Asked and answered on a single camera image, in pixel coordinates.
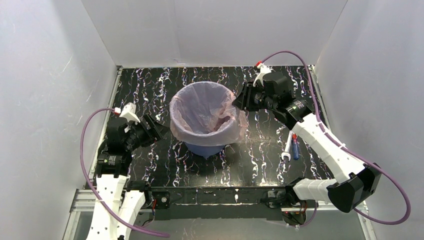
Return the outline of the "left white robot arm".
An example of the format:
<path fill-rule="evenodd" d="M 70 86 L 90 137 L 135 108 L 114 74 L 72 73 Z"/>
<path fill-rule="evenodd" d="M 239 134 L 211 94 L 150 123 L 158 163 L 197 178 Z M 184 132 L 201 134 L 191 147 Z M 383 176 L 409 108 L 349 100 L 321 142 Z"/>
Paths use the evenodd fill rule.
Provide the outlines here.
<path fill-rule="evenodd" d="M 132 232 L 170 237 L 168 233 L 134 225 L 149 199 L 148 183 L 133 181 L 125 188 L 133 151 L 160 141 L 168 131 L 149 114 L 140 120 L 133 113 L 121 113 L 111 120 L 97 150 L 95 182 L 90 181 L 85 169 L 82 171 L 96 197 L 88 240 L 127 240 Z"/>

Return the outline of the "blue plastic trash bin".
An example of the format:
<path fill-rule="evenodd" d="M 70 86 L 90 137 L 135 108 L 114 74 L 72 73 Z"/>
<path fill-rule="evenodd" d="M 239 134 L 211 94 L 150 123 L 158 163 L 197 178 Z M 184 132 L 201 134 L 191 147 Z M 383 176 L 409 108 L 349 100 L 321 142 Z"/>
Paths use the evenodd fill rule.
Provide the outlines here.
<path fill-rule="evenodd" d="M 199 145 L 194 145 L 187 142 L 184 142 L 184 144 L 186 145 L 187 149 L 190 152 L 204 158 L 209 158 L 210 156 L 216 155 L 220 153 L 226 147 L 226 145 L 199 146 Z"/>

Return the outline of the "pink plastic trash bag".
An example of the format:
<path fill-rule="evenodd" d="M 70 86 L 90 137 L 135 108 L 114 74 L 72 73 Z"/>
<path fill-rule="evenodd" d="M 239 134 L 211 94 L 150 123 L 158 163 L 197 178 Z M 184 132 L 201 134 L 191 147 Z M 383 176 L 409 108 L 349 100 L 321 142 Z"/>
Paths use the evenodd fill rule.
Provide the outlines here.
<path fill-rule="evenodd" d="M 242 142 L 246 113 L 233 106 L 235 94 L 226 86 L 199 81 L 179 90 L 169 104 L 170 130 L 179 141 L 202 147 Z"/>

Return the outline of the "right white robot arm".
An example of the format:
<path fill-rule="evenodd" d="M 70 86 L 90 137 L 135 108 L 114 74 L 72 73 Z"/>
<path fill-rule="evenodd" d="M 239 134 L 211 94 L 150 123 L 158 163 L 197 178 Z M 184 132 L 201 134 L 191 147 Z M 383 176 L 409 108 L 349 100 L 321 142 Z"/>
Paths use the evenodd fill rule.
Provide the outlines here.
<path fill-rule="evenodd" d="M 285 188 L 287 200 L 323 201 L 349 213 L 375 192 L 381 173 L 327 137 L 330 131 L 320 127 L 306 99 L 295 97 L 288 78 L 281 72 L 266 73 L 260 84 L 245 82 L 233 105 L 248 112 L 271 111 L 279 122 L 304 140 L 332 172 L 332 179 L 299 178 L 291 182 Z"/>

